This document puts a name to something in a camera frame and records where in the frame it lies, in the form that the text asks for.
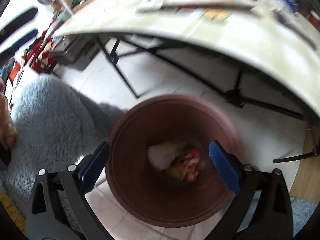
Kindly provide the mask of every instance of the black table leg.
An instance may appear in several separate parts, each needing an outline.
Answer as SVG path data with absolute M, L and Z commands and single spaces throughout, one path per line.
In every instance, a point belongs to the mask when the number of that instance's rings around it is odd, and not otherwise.
M 120 43 L 120 40 L 117 39 L 117 41 L 116 41 L 115 45 L 113 46 L 113 49 L 112 49 L 110 54 L 107 52 L 106 48 L 104 47 L 104 45 L 102 44 L 101 40 L 98 37 L 96 38 L 96 42 L 99 45 L 99 47 L 102 50 L 102 52 L 104 53 L 104 55 L 106 56 L 106 59 L 113 65 L 113 67 L 118 72 L 118 74 L 120 75 L 122 80 L 126 83 L 127 87 L 134 94 L 135 98 L 138 99 L 140 96 L 133 89 L 132 85 L 129 83 L 129 81 L 126 79 L 126 77 L 123 75 L 123 73 L 121 72 L 121 70 L 117 66 L 117 62 L 118 62 L 119 57 L 116 54 L 116 49 L 117 49 L 117 47 L 118 47 L 118 45 Z

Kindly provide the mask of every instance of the brown bowl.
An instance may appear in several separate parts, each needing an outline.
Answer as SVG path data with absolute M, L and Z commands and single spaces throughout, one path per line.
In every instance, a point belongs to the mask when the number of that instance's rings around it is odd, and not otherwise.
M 183 187 L 164 183 L 147 159 L 149 146 L 175 139 L 201 149 L 198 179 Z M 239 156 L 231 122 L 200 98 L 169 95 L 138 104 L 120 119 L 109 138 L 112 154 L 106 176 L 112 193 L 129 213 L 151 225 L 176 228 L 206 220 L 233 198 L 208 156 L 214 140 Z

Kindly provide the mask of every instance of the floor tile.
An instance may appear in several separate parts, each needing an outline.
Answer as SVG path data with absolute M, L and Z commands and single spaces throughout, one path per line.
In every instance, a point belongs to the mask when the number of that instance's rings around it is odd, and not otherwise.
M 164 235 L 126 215 L 111 232 L 115 240 L 162 240 Z
M 156 227 L 156 226 L 151 226 L 151 227 L 156 231 L 163 233 L 169 238 L 175 238 L 178 240 L 189 240 L 195 228 L 195 226 L 189 226 L 189 227 L 183 227 L 183 228 L 162 228 L 162 227 Z
M 181 52 L 181 49 L 162 49 L 159 51 L 159 54 L 165 57 L 174 59 L 178 53 Z
M 305 137 L 303 131 L 307 128 L 307 122 L 259 106 L 246 105 L 244 108 L 248 113 L 262 118 L 303 146 Z
M 114 205 L 102 192 L 97 189 L 85 195 L 93 212 L 101 224 L 108 230 L 113 230 L 126 215 L 121 208 Z
M 131 41 L 141 47 L 144 47 L 146 49 L 157 47 L 161 44 L 163 44 L 163 41 L 159 40 L 158 38 L 146 38 L 138 35 L 125 35 L 125 38 L 128 41 Z
M 107 209 L 109 206 L 113 205 L 106 196 L 103 195 L 97 189 L 92 190 L 91 192 L 85 195 L 87 202 L 93 210 L 96 209 Z
M 81 87 L 80 92 L 96 102 L 108 102 L 120 108 L 131 108 L 136 104 L 136 99 L 118 73 L 106 61 L 95 69 Z
M 217 58 L 217 63 L 212 70 L 209 82 L 220 88 L 222 91 L 231 90 L 234 87 L 238 69 L 226 57 Z
M 148 54 L 132 57 L 138 57 L 139 63 L 135 61 L 129 62 L 130 59 L 121 59 L 118 65 L 138 94 L 152 90 L 166 78 L 168 66 L 152 59 Z
M 117 206 L 120 208 L 123 212 L 127 211 L 120 205 L 120 203 L 116 200 L 114 197 L 113 193 L 111 192 L 111 189 L 109 187 L 108 181 L 103 182 L 101 185 L 97 187 L 97 189 L 105 196 L 108 198 L 109 201 L 113 203 L 113 205 Z
M 270 85 L 269 79 L 258 74 L 244 74 L 241 81 L 241 93 L 249 98 L 285 107 L 300 112 L 300 107 L 294 103 L 282 87 Z
M 84 71 L 59 65 L 55 67 L 54 73 L 57 74 L 63 82 L 79 90 L 93 71 L 99 65 L 103 64 L 105 64 L 105 57 L 102 52 L 99 52 Z
M 175 91 L 175 95 L 192 95 L 192 96 L 201 96 L 205 89 L 205 85 L 201 83 L 193 83 L 193 84 L 186 84 L 178 87 Z
M 276 126 L 252 114 L 251 111 L 247 111 L 246 107 L 240 109 L 226 103 L 212 90 L 205 89 L 202 97 L 216 104 L 232 120 L 242 145 L 240 161 L 250 163 L 266 172 L 270 172 L 274 168 L 281 169 L 287 187 L 290 189 L 299 161 L 278 164 L 273 164 L 272 161 L 274 158 L 280 158 L 284 155 L 288 155 L 288 157 L 300 155 L 302 146 Z
M 173 61 L 176 61 L 197 73 L 205 80 L 209 80 L 218 61 L 218 57 L 209 57 L 205 54 L 191 51 L 190 49 L 180 49 L 179 51 L 176 51 L 174 57 L 171 58 Z
M 109 53 L 113 49 L 113 46 L 115 43 L 116 43 L 116 39 L 111 38 L 110 41 L 106 44 L 106 49 Z M 136 47 L 121 41 L 117 47 L 116 53 L 118 55 L 120 55 L 120 54 L 127 53 L 127 52 L 135 50 L 135 49 L 136 49 Z
M 207 220 L 196 224 L 195 229 L 193 230 L 190 240 L 202 240 L 207 237 L 207 235 L 214 229 L 221 219 L 221 215 L 216 213 Z
M 131 56 L 121 57 L 118 61 L 119 66 L 125 66 L 126 64 L 134 65 L 136 67 L 142 66 L 143 68 L 151 68 L 153 67 L 157 62 L 159 62 L 159 59 L 156 57 L 150 55 L 149 53 L 143 52 Z
M 162 83 L 159 86 L 151 89 L 148 93 L 145 93 L 138 99 L 138 102 L 142 102 L 144 100 L 161 96 L 161 95 L 172 95 L 179 86 L 174 85 L 172 83 Z
M 126 212 L 123 212 L 123 210 L 115 205 L 110 205 L 107 209 L 97 209 L 95 214 L 109 233 L 112 232 L 126 216 Z

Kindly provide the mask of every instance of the white wall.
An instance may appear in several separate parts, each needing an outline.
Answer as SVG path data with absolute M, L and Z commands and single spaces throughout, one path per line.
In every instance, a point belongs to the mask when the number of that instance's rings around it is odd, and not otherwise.
M 49 27 L 53 17 L 53 8 L 51 6 L 41 5 L 37 0 L 11 0 L 0 18 L 0 29 L 32 5 L 38 7 L 38 15 L 33 21 L 16 31 L 9 39 L 0 45 L 0 52 L 10 47 L 15 41 L 33 28 L 37 28 L 39 35 L 41 35 L 42 32 Z

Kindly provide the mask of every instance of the bowl rim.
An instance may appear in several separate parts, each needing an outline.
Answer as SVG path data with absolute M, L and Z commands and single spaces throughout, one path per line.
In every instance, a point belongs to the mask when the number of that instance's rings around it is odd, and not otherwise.
M 116 200 L 120 203 L 120 205 L 134 217 L 142 220 L 143 222 L 166 228 L 187 227 L 200 223 L 212 217 L 218 210 L 226 207 L 234 197 L 233 193 L 228 192 L 226 190 L 226 192 L 220 197 L 220 199 L 206 211 L 203 211 L 193 217 L 188 217 L 185 219 L 175 218 L 170 220 L 159 219 L 151 216 L 150 214 L 146 214 L 142 211 L 139 211 L 132 203 L 130 203 L 130 201 L 124 196 L 124 194 L 121 194 L 121 191 L 112 173 L 112 154 L 114 146 L 117 142 L 118 135 L 126 127 L 127 123 L 136 115 L 138 115 L 141 111 L 144 111 L 147 108 L 153 107 L 154 105 L 161 104 L 163 102 L 177 103 L 179 101 L 183 102 L 186 105 L 193 106 L 199 110 L 205 110 L 205 112 L 207 113 L 210 112 L 211 115 L 212 113 L 214 113 L 217 116 L 219 116 L 219 118 L 216 120 L 226 131 L 229 140 L 234 142 L 234 145 L 232 145 L 232 152 L 238 157 L 238 155 L 241 152 L 239 137 L 236 133 L 236 129 L 233 126 L 232 122 L 220 108 L 218 108 L 215 104 L 208 102 L 202 98 L 197 98 L 190 95 L 163 95 L 147 99 L 137 104 L 132 109 L 130 109 L 124 116 L 122 116 L 120 120 L 115 124 L 108 138 L 108 143 L 111 147 L 111 155 L 109 161 L 105 166 L 105 173 L 109 187 Z

